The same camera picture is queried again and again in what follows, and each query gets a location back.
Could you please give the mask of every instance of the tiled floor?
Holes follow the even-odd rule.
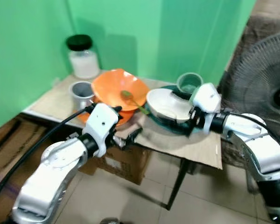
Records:
[[[179,160],[153,153],[140,186],[98,169],[94,176],[78,173],[59,208],[56,224],[99,224],[117,217],[125,224],[269,224],[260,195],[246,190],[245,172],[202,167],[186,175],[171,211],[167,203]]]

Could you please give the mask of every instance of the green wall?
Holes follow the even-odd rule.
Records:
[[[187,71],[218,84],[255,0],[70,0],[104,69],[175,82]]]
[[[64,0],[0,0],[0,126],[70,72]]]
[[[71,68],[64,40],[89,34],[103,69],[218,83],[255,0],[0,0],[0,126]]]

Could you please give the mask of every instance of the spoon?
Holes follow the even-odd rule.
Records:
[[[140,106],[135,100],[134,100],[134,96],[131,92],[127,91],[127,90],[122,90],[120,91],[120,95],[124,100],[131,100],[133,101],[137,107],[139,108],[139,110],[142,111],[142,113],[144,113],[145,115],[149,114],[149,111],[145,108],[143,108],[142,106]]]

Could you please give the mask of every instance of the white dish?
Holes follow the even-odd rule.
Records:
[[[159,118],[176,120],[178,123],[189,120],[189,102],[174,97],[171,92],[169,89],[154,89],[148,92],[146,100],[151,113]]]

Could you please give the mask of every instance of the table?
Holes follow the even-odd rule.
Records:
[[[172,84],[146,78],[142,78],[142,80],[150,89]],[[61,122],[73,113],[73,103],[69,95],[69,87],[77,81],[80,81],[80,79],[69,75],[26,108],[23,113],[45,120]],[[67,125],[77,128],[84,127],[84,124],[77,118],[67,123]],[[139,127],[143,127],[143,131],[135,139],[136,144],[160,153],[179,157],[182,160],[180,172],[169,202],[166,205],[167,210],[171,209],[182,181],[193,162],[222,169],[220,135],[210,133],[205,136],[201,133],[194,133],[190,138],[176,135],[158,126],[141,112],[135,113],[126,124],[118,127],[116,135],[126,138]]]

